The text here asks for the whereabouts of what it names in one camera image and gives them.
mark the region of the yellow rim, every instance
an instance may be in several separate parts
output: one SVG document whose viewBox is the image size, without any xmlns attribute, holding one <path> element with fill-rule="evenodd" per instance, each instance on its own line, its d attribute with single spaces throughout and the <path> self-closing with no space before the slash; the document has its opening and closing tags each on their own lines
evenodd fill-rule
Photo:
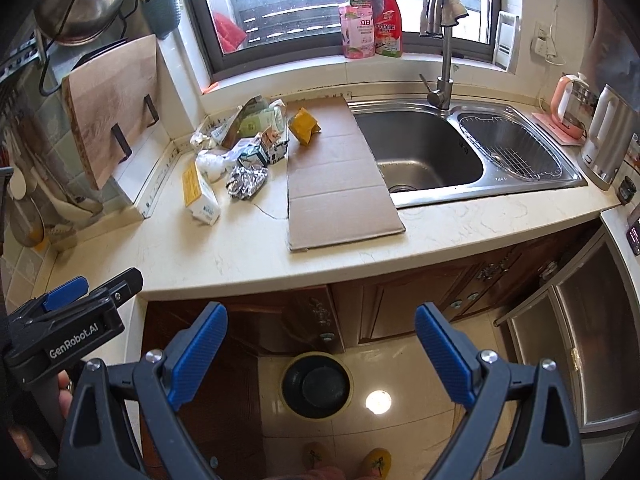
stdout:
<svg viewBox="0 0 640 480">
<path fill-rule="evenodd" d="M 304 359 L 305 357 L 310 357 L 310 356 L 313 356 L 313 355 L 328 357 L 329 359 L 337 362 L 342 367 L 342 369 L 347 372 L 347 377 L 349 378 L 349 395 L 347 396 L 347 400 L 344 403 L 344 406 L 341 407 L 333 415 L 329 415 L 329 416 L 326 416 L 326 417 L 323 417 L 323 418 L 309 418 L 308 416 L 300 415 L 299 413 L 294 412 L 291 409 L 291 407 L 287 404 L 287 401 L 284 398 L 284 394 L 282 393 L 282 381 L 284 380 L 284 376 L 286 375 L 287 370 L 289 370 L 289 368 L 291 368 L 295 363 L 300 361 L 300 359 Z M 278 381 L 278 394 L 279 394 L 280 400 L 282 401 L 284 406 L 298 418 L 302 418 L 303 420 L 310 420 L 311 422 L 321 422 L 322 420 L 331 420 L 332 418 L 334 418 L 334 416 L 340 415 L 348 407 L 348 405 L 351 403 L 351 398 L 353 397 L 353 377 L 351 376 L 351 372 L 344 365 L 344 363 L 339 361 L 337 358 L 335 358 L 331 354 L 327 354 L 325 352 L 305 352 L 303 354 L 295 356 L 291 361 L 289 361 L 287 366 L 284 367 L 284 370 L 280 374 L 280 380 Z"/>
</svg>

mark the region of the window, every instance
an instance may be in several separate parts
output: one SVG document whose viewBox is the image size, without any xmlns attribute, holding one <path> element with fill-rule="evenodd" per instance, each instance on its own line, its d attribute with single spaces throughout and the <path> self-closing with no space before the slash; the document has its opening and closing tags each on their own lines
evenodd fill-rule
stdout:
<svg viewBox="0 0 640 480">
<path fill-rule="evenodd" d="M 190 0 L 216 78 L 309 57 L 340 54 L 338 6 L 345 0 Z M 453 29 L 454 55 L 492 58 L 499 0 L 461 0 L 469 16 Z M 382 0 L 374 0 L 374 9 Z M 418 34 L 422 0 L 398 0 L 407 52 L 439 53 Z"/>
</svg>

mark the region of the kitchen sink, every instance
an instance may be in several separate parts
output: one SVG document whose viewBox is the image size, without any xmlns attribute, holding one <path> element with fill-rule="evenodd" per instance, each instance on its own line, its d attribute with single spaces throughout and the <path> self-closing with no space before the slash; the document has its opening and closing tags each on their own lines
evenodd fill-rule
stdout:
<svg viewBox="0 0 640 480">
<path fill-rule="evenodd" d="M 350 104 L 397 208 L 586 186 L 547 134 L 507 105 Z"/>
</svg>

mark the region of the window frame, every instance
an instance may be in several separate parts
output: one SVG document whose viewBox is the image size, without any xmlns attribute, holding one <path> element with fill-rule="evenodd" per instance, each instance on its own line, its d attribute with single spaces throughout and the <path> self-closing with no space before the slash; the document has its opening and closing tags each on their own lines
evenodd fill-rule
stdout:
<svg viewBox="0 0 640 480">
<path fill-rule="evenodd" d="M 498 14 L 501 0 L 490 0 L 489 43 L 453 38 L 453 56 L 492 62 Z M 213 80 L 222 80 L 251 70 L 315 57 L 342 54 L 340 31 L 313 34 L 302 38 L 275 41 L 223 54 L 216 34 L 212 12 L 207 0 L 186 0 L 186 6 L 194 17 L 193 25 L 201 52 L 204 54 L 209 74 Z M 416 54 L 442 54 L 442 40 L 421 37 L 418 32 L 403 32 L 404 51 Z"/>
</svg>

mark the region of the human hand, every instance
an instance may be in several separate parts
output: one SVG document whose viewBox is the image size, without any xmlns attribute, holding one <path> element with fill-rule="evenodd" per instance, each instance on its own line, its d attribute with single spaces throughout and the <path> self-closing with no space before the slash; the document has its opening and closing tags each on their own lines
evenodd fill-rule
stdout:
<svg viewBox="0 0 640 480">
<path fill-rule="evenodd" d="M 73 396 L 71 392 L 68 390 L 70 380 L 69 376 L 65 371 L 62 371 L 58 374 L 58 387 L 60 389 L 58 393 L 58 402 L 60 404 L 60 412 L 62 412 L 62 416 L 66 418 L 69 414 L 69 409 L 71 408 L 71 401 L 73 400 Z M 27 432 L 24 428 L 20 428 L 19 426 L 14 426 L 9 428 L 9 434 L 15 442 L 15 445 L 18 447 L 22 456 L 26 459 L 30 459 L 31 455 L 33 455 L 33 445 L 27 435 Z"/>
</svg>

